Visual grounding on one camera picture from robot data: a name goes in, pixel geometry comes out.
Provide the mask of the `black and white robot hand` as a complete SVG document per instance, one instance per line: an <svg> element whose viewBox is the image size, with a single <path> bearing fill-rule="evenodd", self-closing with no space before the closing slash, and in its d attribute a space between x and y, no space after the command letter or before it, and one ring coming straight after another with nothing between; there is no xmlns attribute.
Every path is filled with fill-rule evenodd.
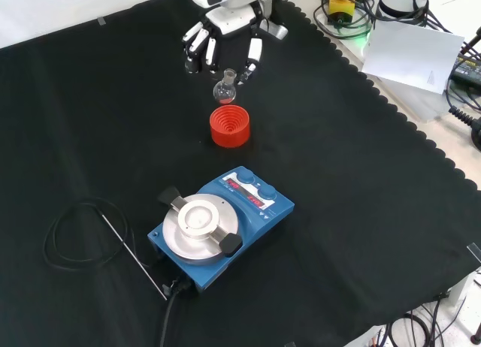
<svg viewBox="0 0 481 347"><path fill-rule="evenodd" d="M208 11L182 38L186 71L190 74L199 72L199 59L204 56L205 65L211 73L216 73L220 40L245 30L251 34L249 52L245 68L237 73L235 83L240 85L247 82L258 69L262 56L262 39L259 33L265 32L279 40L288 35L285 26L276 24L265 16L265 7L261 1L236 9L219 6Z"/></svg>

